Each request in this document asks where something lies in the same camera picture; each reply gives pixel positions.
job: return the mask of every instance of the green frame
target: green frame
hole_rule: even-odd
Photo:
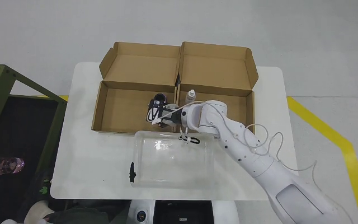
[[[45,89],[44,87],[40,86],[36,82],[26,78],[22,74],[16,72],[9,66],[0,64],[0,114],[5,106],[5,103],[10,96],[10,92],[15,84],[15,81],[18,80],[22,82],[28,87],[33,88],[34,90],[44,94],[49,99],[54,100],[58,103],[57,109],[54,115],[54,119],[52,121],[49,133],[47,135],[47,139],[45,142],[45,146],[43,152],[41,154],[39,163],[37,165],[36,172],[39,172],[45,168],[49,167],[49,162],[53,150],[56,146],[58,137],[60,135],[62,129],[62,123],[65,117],[65,111],[67,106],[67,101],[59,97],[58,95],[54,94],[53,92]],[[38,99],[48,100],[47,98],[43,97],[35,97]]]

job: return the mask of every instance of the yellow floor line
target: yellow floor line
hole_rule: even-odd
[[[68,101],[68,96],[59,96],[61,97],[62,99],[64,99],[65,101]]]
[[[342,150],[354,197],[358,206],[358,161],[352,143],[350,143],[345,137],[341,136],[338,132],[328,126],[325,122],[319,119],[304,106],[300,105],[292,97],[287,97],[287,102],[290,110],[292,110],[295,114],[301,117],[305,122],[310,124],[314,129],[316,129]]]

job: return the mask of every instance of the white bottle cap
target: white bottle cap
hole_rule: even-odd
[[[194,91],[194,90],[190,90],[190,91],[188,92],[188,95],[189,95],[190,97],[194,97],[194,96],[195,96],[195,91]]]

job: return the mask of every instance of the small bottle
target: small bottle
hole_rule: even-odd
[[[16,174],[22,170],[25,163],[22,158],[0,157],[0,175]]]
[[[186,97],[185,97],[185,104],[189,104],[191,102],[194,102],[195,101],[195,91],[194,90],[190,90],[187,94],[186,94]]]

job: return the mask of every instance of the cardboard box lid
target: cardboard box lid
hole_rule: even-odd
[[[252,52],[240,46],[183,42],[182,84],[251,90],[258,80]]]
[[[100,64],[103,80],[174,86],[180,46],[116,42]]]

